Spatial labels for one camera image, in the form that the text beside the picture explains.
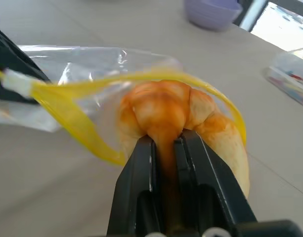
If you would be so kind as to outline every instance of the clear plastic box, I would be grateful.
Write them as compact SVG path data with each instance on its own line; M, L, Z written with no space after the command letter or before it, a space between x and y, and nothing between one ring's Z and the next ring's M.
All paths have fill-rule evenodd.
M303 48L279 54L266 78L303 105Z

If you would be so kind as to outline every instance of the purple bowl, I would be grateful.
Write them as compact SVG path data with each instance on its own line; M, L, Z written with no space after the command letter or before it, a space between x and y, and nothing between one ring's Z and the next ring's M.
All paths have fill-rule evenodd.
M236 0L184 0L190 22L211 30L227 29L242 11Z

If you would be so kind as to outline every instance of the croissant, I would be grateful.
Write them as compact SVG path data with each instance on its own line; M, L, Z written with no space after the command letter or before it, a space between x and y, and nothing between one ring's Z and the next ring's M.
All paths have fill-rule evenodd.
M184 128L195 130L228 164L248 197L248 159L240 133L206 93L173 80L139 84L122 98L117 126L128 157L144 135L156 144L167 230L182 228L173 141Z

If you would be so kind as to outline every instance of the white table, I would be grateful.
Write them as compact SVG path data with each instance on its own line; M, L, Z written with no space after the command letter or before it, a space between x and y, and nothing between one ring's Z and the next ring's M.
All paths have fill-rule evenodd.
M184 19L181 6L180 0L5 0L0 28L17 44L112 45L176 57L242 112L257 218L288 218L303 228L303 107L261 75L281 50L235 26L201 30ZM105 233L120 171L64 131L0 125L0 237Z

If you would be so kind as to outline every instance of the plastic bag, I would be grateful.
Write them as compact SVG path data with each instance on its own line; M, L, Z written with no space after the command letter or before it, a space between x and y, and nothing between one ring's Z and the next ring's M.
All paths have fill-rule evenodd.
M122 48L70 47L25 45L19 46L48 76L53 84L66 85L74 82L93 81L105 76L142 71L162 65L179 68L173 58ZM99 110L99 101L105 95L112 96L116 86L104 94L78 100L78 105L88 116ZM54 132L60 124L42 106L0 101L0 123L14 124Z
M75 82L63 85L49 85L28 76L8 71L0 72L2 85L23 96L37 100L70 134L99 158L117 164L125 164L126 157L117 143L115 131L116 110L121 98L137 83L163 79L184 82L193 88L204 90L222 101L229 109L243 144L246 130L240 112L222 93L206 82L177 72L172 68L154 67L151 71L127 73L106 78ZM76 101L89 95L97 95L100 104L97 122L93 122L78 106Z

